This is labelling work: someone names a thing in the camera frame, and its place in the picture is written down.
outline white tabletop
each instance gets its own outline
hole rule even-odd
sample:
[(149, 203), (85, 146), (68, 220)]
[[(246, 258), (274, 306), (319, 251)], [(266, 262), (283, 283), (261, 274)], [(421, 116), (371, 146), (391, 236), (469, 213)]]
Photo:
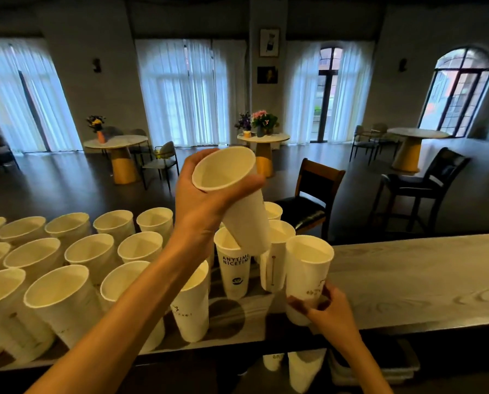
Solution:
[(116, 135), (110, 138), (106, 143), (101, 144), (97, 139), (84, 142), (84, 146), (97, 149), (124, 148), (127, 146), (137, 145), (148, 141), (148, 137), (143, 135)]
[(237, 139), (241, 141), (247, 141), (247, 142), (283, 142), (289, 140), (290, 136), (285, 133), (278, 133), (272, 135), (264, 135), (262, 137), (258, 137), (257, 135), (254, 135), (253, 137), (245, 138), (243, 137), (242, 134), (240, 134), (237, 136)]
[(403, 135), (404, 137), (416, 137), (416, 138), (447, 138), (449, 134), (443, 131), (436, 130), (424, 130), (424, 129), (410, 129), (404, 127), (398, 127), (394, 129), (388, 129), (387, 133)]

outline forearm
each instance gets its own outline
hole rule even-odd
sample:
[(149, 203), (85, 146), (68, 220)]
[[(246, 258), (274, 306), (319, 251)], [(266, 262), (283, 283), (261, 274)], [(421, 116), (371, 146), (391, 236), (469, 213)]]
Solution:
[(188, 235), (174, 235), (78, 344), (27, 392), (114, 393), (169, 304), (202, 261)]
[(391, 386), (361, 339), (349, 349), (341, 351), (341, 354), (357, 377), (364, 394), (392, 394)]

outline potted plant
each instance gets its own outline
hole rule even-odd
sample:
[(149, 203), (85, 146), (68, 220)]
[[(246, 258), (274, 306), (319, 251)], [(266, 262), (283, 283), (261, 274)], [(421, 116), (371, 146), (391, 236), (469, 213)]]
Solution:
[(250, 113), (246, 112), (245, 114), (240, 113), (241, 118), (234, 125), (234, 127), (238, 130), (243, 131), (243, 137), (250, 138), (252, 136), (252, 125), (250, 123)]
[(257, 136), (272, 135), (274, 127), (279, 126), (277, 116), (265, 110), (252, 113), (252, 125), (257, 128)]
[(97, 133), (99, 143), (106, 143), (106, 138), (102, 132), (102, 125), (104, 124), (104, 120), (106, 120), (106, 118), (104, 116), (91, 115), (88, 116), (86, 120), (88, 121), (88, 125), (93, 129), (93, 132)]

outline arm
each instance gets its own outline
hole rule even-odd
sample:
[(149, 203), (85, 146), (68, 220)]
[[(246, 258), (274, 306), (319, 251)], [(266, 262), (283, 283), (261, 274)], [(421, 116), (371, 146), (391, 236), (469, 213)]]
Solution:
[(191, 183), (199, 161), (190, 156), (177, 183), (176, 224), (166, 248), (112, 309), (27, 394), (114, 393), (157, 322), (213, 246), (214, 232), (230, 205), (264, 185), (249, 176), (224, 190), (204, 193)]
[(346, 359), (365, 394), (392, 394), (378, 364), (361, 339), (345, 293), (326, 282), (323, 295), (330, 302), (323, 311), (290, 296), (287, 301), (312, 321)]

